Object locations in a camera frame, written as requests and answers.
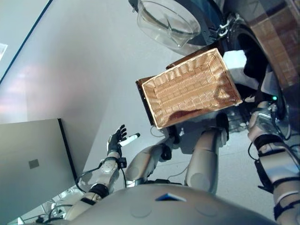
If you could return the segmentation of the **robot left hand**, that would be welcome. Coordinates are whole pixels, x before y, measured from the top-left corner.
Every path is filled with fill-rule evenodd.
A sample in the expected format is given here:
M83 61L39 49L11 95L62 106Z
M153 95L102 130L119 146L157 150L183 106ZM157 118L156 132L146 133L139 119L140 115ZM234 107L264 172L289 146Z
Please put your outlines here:
M107 156L111 153L118 153L119 156L122 156L121 148L130 144L134 140L140 137L140 133L135 133L133 135L127 136L126 126L121 125L115 133L109 136L109 139L106 144Z

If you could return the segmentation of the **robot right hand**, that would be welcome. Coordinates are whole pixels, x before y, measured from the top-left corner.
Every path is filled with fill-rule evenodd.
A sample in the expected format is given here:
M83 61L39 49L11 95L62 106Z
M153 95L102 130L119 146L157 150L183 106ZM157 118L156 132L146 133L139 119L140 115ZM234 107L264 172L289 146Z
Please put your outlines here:
M246 103L255 103L256 105L263 101L269 101L269 94L262 92L261 90L257 90L255 93L246 97L244 101Z

